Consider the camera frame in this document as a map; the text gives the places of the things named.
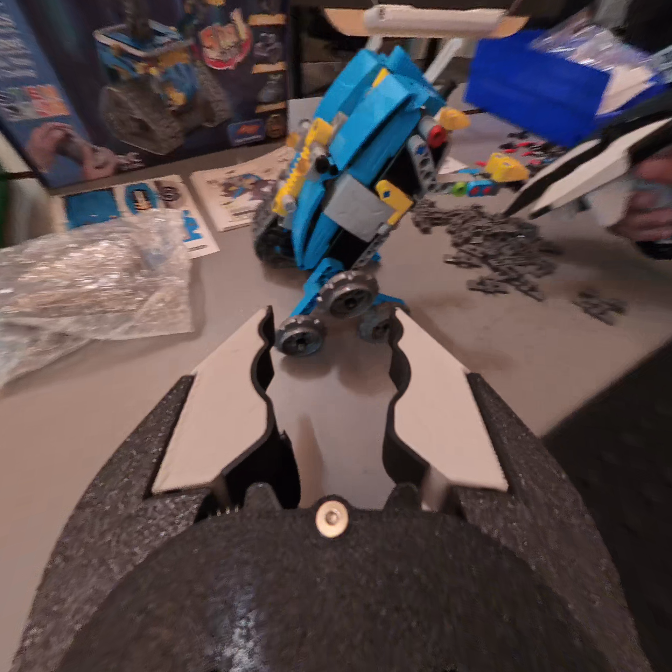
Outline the blue plastic bin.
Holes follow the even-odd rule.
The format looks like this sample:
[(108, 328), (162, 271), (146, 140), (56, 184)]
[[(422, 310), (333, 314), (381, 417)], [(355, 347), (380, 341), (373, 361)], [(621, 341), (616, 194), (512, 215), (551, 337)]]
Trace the blue plastic bin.
[(530, 43), (541, 31), (482, 39), (470, 65), (464, 101), (565, 147), (608, 124), (621, 111), (598, 115), (609, 75)]

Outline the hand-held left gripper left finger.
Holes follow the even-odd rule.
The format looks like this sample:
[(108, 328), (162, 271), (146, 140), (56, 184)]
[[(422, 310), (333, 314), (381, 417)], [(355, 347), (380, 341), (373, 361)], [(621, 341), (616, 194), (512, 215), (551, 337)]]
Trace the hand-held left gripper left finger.
[(210, 486), (269, 436), (274, 334), (273, 308), (260, 308), (192, 371), (153, 494)]

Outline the heap of loose toy parts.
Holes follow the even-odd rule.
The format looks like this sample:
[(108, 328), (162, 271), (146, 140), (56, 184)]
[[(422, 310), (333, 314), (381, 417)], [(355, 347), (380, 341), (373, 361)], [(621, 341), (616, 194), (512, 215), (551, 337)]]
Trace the heap of loose toy parts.
[(507, 135), (507, 140), (499, 146), (499, 151), (517, 157), (536, 172), (565, 155), (568, 148), (519, 130)]

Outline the black perforated pad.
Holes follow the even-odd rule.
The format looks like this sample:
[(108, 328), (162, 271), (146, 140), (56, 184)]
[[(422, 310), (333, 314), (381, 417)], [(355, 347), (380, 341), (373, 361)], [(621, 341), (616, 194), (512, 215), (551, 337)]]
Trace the black perforated pad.
[(641, 646), (671, 670), (671, 342), (543, 438), (620, 575)]

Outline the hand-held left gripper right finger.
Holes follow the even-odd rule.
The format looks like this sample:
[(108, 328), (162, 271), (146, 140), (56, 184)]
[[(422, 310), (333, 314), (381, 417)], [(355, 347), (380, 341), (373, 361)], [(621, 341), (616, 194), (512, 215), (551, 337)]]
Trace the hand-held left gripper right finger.
[(396, 392), (384, 430), (386, 474), (421, 488), (435, 472), (449, 486), (507, 492), (471, 371), (400, 308), (389, 343)]

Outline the blue toy robot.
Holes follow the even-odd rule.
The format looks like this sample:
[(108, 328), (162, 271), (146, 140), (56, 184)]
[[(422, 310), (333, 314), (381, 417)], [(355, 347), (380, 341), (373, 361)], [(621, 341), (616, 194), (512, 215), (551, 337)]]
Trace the blue toy robot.
[(395, 308), (371, 264), (402, 218), (426, 195), (480, 197), (520, 188), (530, 177), (512, 155), (481, 169), (440, 174), (466, 113), (424, 79), (400, 47), (360, 50), (325, 93), (311, 120), (288, 138), (294, 157), (253, 219), (257, 258), (309, 272), (304, 296), (276, 329), (275, 347), (302, 357), (323, 345), (323, 319), (358, 318), (360, 338), (386, 339)]

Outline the grey desk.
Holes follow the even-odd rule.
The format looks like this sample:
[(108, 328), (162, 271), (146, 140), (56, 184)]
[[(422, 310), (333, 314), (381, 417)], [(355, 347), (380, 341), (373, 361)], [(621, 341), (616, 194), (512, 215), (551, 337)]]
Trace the grey desk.
[[(543, 436), (671, 338), (671, 263), (643, 257), (590, 212), (536, 223), (564, 250), (542, 281), (543, 302), (467, 290), (474, 273), (443, 262), (449, 236), (421, 234), (409, 217), (382, 248), (377, 276)], [(302, 297), (303, 274), (260, 264), (249, 227), (213, 235), (219, 252), (191, 266), (195, 332), (94, 342), (1, 391), (2, 671), (63, 525), (116, 448), (260, 308), (272, 305), (280, 323)], [(334, 494), (379, 508), (392, 489), (382, 466), (391, 349), (358, 338), (356, 325), (330, 324), (313, 356), (272, 352), (268, 393), (293, 444), (303, 506)]]

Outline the bubble wrap bag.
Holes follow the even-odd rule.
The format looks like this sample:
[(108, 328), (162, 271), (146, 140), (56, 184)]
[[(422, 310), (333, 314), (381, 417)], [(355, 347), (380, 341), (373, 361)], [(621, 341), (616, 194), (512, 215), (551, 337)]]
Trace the bubble wrap bag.
[(173, 211), (1, 250), (1, 387), (94, 341), (190, 333), (191, 260)]

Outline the instruction booklet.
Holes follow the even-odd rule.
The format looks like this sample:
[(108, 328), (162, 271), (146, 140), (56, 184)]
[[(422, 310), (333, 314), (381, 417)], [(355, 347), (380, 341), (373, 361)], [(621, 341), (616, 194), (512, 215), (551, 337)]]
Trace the instruction booklet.
[(230, 167), (196, 171), (189, 180), (215, 229), (232, 231), (252, 224), (258, 206), (272, 195), (293, 157), (292, 148), (280, 147)]

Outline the dark blue robot kit box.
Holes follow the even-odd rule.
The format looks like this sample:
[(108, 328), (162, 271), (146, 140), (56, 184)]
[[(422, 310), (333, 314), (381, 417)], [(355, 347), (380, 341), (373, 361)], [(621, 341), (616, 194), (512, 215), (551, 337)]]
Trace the dark blue robot kit box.
[(289, 1), (2, 1), (1, 136), (48, 189), (287, 124)]

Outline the blue sticker sheet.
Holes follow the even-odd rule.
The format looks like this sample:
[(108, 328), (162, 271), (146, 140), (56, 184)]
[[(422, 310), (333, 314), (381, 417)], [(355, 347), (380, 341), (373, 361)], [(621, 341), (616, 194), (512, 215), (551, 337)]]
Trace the blue sticker sheet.
[(187, 183), (179, 175), (128, 182), (68, 196), (53, 196), (50, 208), (53, 225), (58, 231), (150, 211), (176, 212), (183, 225), (183, 243), (192, 259), (220, 251)]

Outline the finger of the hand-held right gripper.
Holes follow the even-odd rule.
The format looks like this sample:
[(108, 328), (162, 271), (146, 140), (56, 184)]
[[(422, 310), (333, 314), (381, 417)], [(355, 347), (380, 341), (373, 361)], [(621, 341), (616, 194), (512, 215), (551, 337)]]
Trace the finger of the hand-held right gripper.
[(503, 211), (503, 216), (514, 216), (527, 206), (535, 204), (554, 184), (568, 177), (578, 167), (598, 156), (609, 141), (601, 136), (587, 140), (547, 164), (527, 181), (516, 198)]
[(529, 218), (578, 204), (610, 180), (623, 175), (631, 161), (644, 158), (671, 144), (671, 121), (655, 121), (611, 141), (598, 156), (578, 167), (568, 177), (554, 184), (535, 204), (527, 206)]

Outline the person's right hand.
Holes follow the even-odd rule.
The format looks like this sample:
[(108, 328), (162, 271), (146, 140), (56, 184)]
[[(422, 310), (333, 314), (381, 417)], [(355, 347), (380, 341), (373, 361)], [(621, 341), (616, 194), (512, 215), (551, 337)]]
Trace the person's right hand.
[[(671, 186), (671, 152), (643, 161), (634, 170), (641, 181)], [(652, 191), (632, 192), (624, 217), (611, 233), (635, 243), (659, 242), (671, 238), (671, 209), (657, 205)]]

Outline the pile of grey track links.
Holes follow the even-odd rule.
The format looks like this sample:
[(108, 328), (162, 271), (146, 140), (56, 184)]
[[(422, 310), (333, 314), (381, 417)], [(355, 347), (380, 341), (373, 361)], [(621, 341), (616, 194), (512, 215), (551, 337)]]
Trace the pile of grey track links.
[(421, 234), (441, 229), (449, 236), (451, 251), (442, 256), (443, 264), (480, 272), (466, 281), (467, 290), (491, 296), (515, 291), (546, 300), (540, 282), (557, 272), (564, 250), (543, 238), (537, 226), (482, 206), (443, 209), (429, 199), (415, 207), (411, 220)]

